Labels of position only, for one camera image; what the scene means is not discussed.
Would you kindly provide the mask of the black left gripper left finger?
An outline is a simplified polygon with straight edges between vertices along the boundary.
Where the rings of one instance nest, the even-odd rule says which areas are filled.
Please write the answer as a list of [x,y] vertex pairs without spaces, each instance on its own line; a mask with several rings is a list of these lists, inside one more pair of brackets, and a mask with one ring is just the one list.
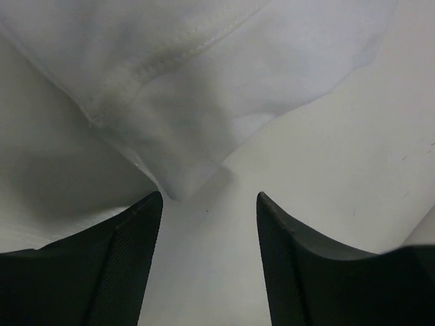
[[1,254],[2,325],[136,325],[163,199],[130,208],[40,249]]

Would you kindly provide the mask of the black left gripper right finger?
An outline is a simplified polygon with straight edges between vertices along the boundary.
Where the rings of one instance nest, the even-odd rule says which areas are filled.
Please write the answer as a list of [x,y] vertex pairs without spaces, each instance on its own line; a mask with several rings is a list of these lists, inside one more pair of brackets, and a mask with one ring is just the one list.
[[273,325],[433,325],[434,247],[382,254],[333,240],[256,200],[258,239]]

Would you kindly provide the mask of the white skirt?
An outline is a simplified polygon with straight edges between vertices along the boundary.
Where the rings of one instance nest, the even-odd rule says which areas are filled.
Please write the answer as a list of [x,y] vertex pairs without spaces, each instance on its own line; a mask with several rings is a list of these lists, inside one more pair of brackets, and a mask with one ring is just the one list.
[[173,199],[372,62],[395,1],[2,1],[1,32]]

